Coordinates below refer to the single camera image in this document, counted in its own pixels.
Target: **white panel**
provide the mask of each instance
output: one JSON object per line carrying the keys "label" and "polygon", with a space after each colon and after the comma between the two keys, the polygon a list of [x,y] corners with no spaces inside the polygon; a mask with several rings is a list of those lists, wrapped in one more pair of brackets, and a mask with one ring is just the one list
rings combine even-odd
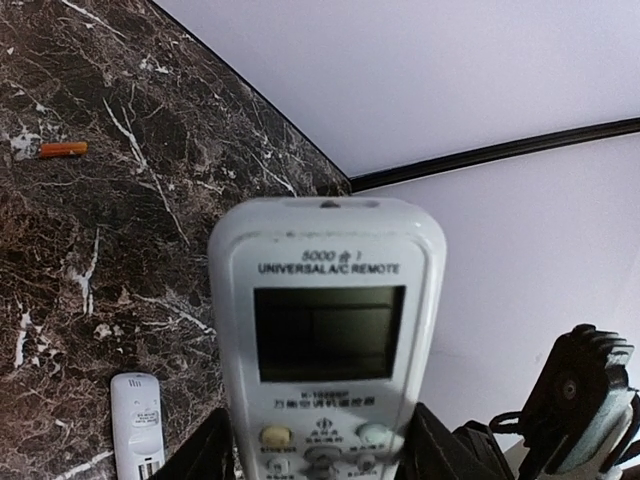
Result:
{"label": "white panel", "polygon": [[363,194],[421,205],[447,237],[421,398],[448,427],[522,408],[580,323],[637,346],[640,387],[639,152],[640,136],[623,137]]}
{"label": "white panel", "polygon": [[348,175],[640,113],[640,5],[158,0]]}

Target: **black trim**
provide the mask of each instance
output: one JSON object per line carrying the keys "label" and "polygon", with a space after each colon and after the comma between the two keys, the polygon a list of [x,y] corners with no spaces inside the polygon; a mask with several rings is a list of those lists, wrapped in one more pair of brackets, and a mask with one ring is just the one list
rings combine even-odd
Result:
{"label": "black trim", "polygon": [[242,80],[251,90],[253,90],[262,100],[264,100],[271,108],[273,108],[274,111],[276,111],[278,113],[278,115],[280,115],[282,118],[285,119],[285,121],[291,125],[291,127],[298,132],[302,138],[304,138],[305,141],[309,142],[310,145],[313,146],[313,148],[315,148],[318,152],[320,152],[320,154],[327,160],[327,162],[329,162],[333,168],[335,168],[338,172],[340,172],[340,174],[347,180],[347,182],[349,182],[349,176],[344,173],[342,171],[342,169],[340,167],[338,167],[338,165],[335,164],[335,162],[333,160],[331,160],[327,154],[325,154],[320,147],[318,147],[314,142],[312,142],[309,137],[307,137],[307,135],[300,130],[296,124],[294,124],[291,120],[289,120],[289,117],[287,117],[284,113],[282,113],[280,111],[280,109],[278,109],[273,103],[271,103],[267,97],[265,97],[261,92],[259,92],[257,89],[255,89],[253,87],[253,85],[251,83],[249,83],[247,81],[246,78],[244,78],[242,75],[240,75],[240,73],[238,73],[238,71],[233,68],[226,60],[224,60],[220,55],[218,55],[216,52],[214,52],[206,43],[204,43],[202,40],[200,40],[199,37],[197,37],[193,32],[191,32],[189,29],[187,29],[187,27],[185,27],[183,24],[181,24],[173,15],[171,15],[169,12],[167,12],[163,7],[161,7],[160,5],[158,5],[154,0],[147,0],[147,3],[150,3],[152,8],[157,9],[160,13],[162,13],[165,17],[167,17],[170,21],[172,21],[173,23],[175,23],[180,30],[182,30],[184,33],[186,33],[187,35],[189,35],[198,45],[200,45],[202,48],[204,48],[207,52],[209,52],[211,55],[213,55],[216,59],[218,59],[223,65],[225,65],[230,71],[233,72],[234,75],[236,75],[240,80]]}
{"label": "black trim", "polygon": [[362,192],[372,188],[394,185],[436,173],[494,162],[517,155],[526,155],[639,132],[640,117],[637,117],[538,135],[353,177],[351,179],[351,190],[353,193]]}

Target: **orange cylindrical object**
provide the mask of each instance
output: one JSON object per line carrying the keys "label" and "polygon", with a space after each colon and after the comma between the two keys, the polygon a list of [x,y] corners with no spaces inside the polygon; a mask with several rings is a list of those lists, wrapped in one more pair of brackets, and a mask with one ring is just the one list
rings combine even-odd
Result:
{"label": "orange cylindrical object", "polygon": [[43,143],[40,146],[40,158],[67,157],[84,155],[89,150],[87,142],[76,143]]}

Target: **dark brown marble countertop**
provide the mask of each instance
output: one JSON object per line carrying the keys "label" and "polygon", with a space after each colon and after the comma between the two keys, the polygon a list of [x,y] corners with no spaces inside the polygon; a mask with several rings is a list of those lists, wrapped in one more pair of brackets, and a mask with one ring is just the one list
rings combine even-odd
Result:
{"label": "dark brown marble countertop", "polygon": [[[36,158],[57,141],[90,150]],[[215,221],[250,197],[347,190],[150,3],[0,0],[0,478],[114,478],[121,371],[160,379],[174,452],[224,404]]]}

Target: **small white device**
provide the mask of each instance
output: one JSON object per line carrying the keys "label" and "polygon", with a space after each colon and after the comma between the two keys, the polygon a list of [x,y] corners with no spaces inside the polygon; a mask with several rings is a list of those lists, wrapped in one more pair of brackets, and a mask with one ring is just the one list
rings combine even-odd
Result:
{"label": "small white device", "polygon": [[220,220],[215,322],[249,480],[393,479],[445,256],[435,220],[393,199],[258,199]]}
{"label": "small white device", "polygon": [[118,480],[144,480],[164,465],[160,384],[147,373],[111,379],[111,416]]}

